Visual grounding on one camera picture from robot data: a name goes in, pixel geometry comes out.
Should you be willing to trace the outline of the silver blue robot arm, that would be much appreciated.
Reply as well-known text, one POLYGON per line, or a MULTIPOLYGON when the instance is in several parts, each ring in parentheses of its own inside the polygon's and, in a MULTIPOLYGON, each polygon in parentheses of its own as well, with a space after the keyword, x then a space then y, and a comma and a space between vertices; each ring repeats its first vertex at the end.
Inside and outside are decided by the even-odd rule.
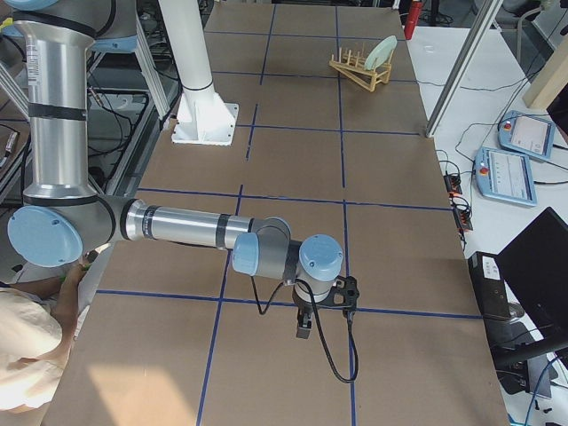
POLYGON ((296 334, 320 324, 321 306, 350 317, 353 281, 341 275, 343 251, 318 234, 291 237, 280 218, 266 219, 148 205, 98 193, 88 179, 87 56, 91 49, 134 51, 132 1, 14 1, 13 25, 27 52, 33 180, 10 218, 14 249, 32 264, 55 267, 107 242, 142 239, 229 250, 233 269, 292 287, 296 334))

